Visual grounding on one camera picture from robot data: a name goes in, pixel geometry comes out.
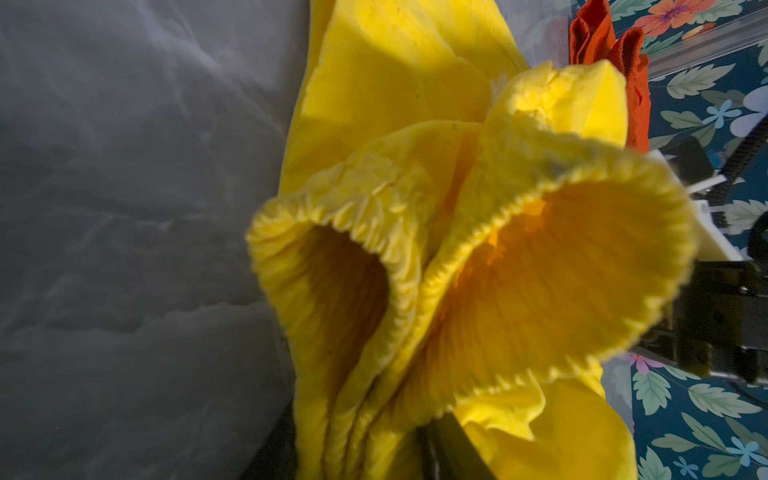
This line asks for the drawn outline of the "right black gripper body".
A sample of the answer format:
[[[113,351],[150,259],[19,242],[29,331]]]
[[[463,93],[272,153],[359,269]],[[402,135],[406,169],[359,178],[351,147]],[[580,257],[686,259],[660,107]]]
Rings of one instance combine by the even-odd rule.
[[[767,264],[698,262],[635,352],[699,377],[767,382]]]

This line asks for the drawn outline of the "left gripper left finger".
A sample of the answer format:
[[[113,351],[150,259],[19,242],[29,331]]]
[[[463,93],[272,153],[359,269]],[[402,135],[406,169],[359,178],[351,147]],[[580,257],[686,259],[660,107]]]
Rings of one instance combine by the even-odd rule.
[[[298,470],[296,427],[289,402],[240,480],[294,480]]]

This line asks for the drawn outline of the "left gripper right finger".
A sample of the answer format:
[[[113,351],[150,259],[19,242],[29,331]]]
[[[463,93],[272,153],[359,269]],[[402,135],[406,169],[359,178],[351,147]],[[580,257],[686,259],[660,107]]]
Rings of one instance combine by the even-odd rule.
[[[423,478],[427,480],[495,480],[453,413],[416,430]]]

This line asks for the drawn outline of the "yellow shorts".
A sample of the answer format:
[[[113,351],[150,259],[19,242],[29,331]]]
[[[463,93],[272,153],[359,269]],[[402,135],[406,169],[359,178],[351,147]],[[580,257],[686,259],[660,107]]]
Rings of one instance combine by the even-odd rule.
[[[689,278],[691,202],[608,60],[529,67],[492,1],[314,1],[247,234],[301,479],[420,479],[453,413],[499,479],[634,479],[602,365]]]

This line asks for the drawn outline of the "orange shorts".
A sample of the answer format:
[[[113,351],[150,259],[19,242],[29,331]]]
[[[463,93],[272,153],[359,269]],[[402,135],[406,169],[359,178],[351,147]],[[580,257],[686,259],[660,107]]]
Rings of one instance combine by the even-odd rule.
[[[608,60],[626,80],[629,112],[626,146],[648,152],[651,96],[648,69],[650,58],[641,52],[645,34],[631,27],[616,36],[608,1],[589,0],[576,13],[569,28],[571,64],[593,64]]]

